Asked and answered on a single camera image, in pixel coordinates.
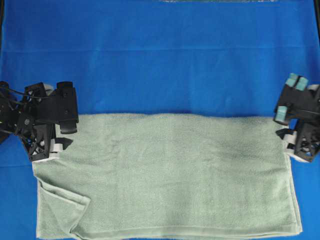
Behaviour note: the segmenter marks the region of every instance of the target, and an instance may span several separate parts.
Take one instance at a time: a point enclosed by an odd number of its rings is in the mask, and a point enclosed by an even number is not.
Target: towel
[[[302,231],[290,159],[268,117],[80,115],[33,162],[41,239],[252,239]]]

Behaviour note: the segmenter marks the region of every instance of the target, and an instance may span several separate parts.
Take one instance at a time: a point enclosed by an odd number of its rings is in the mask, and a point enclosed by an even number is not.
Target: green towel
[[[78,133],[67,136],[72,145],[57,159],[32,164],[36,236],[226,240],[299,234],[291,163],[278,129],[264,117],[81,115]]]

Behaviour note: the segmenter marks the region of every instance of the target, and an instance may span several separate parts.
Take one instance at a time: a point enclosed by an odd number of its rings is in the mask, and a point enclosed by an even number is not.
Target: blue fabric
[[[19,91],[72,81],[81,114],[273,116],[289,73],[320,76],[312,0],[6,0],[2,31],[0,79]],[[319,161],[292,162],[303,233],[288,239],[320,236]],[[36,238],[36,192],[11,136],[0,145],[3,239]]]

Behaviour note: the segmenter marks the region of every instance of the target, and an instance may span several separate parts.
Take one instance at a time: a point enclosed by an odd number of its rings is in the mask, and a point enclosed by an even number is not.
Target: black cable
[[[318,30],[318,40],[320,41],[320,1],[313,0],[313,3],[314,3],[316,27]]]
[[[19,92],[19,91],[10,89],[10,88],[5,87],[5,86],[0,86],[0,89],[5,89],[5,90],[8,90],[9,92],[13,92],[13,93],[15,93],[15,94],[23,95],[23,96],[30,97],[30,98],[33,98],[33,99],[48,99],[48,98],[52,98],[52,97],[55,97],[55,96],[56,96],[56,95],[50,95],[50,96],[32,96],[32,95],[29,95],[29,94],[26,94],[26,93],[23,93],[23,92]]]
[[[8,101],[10,101],[10,102],[12,102],[12,103],[14,103],[14,104],[18,104],[18,105],[25,105],[25,103],[22,103],[22,102],[19,102],[19,101],[15,101],[15,100],[13,100],[13,99],[10,99],[10,98],[8,98],[8,97],[6,97],[1,91],[0,91],[0,96],[2,97],[2,98],[4,98],[4,99],[6,99],[6,100],[8,100]]]

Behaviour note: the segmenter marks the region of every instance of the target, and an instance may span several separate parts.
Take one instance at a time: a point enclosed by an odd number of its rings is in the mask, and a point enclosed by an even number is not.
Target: green fabric
[[[60,158],[32,164],[37,237],[299,234],[291,163],[277,129],[263,117],[81,115]]]

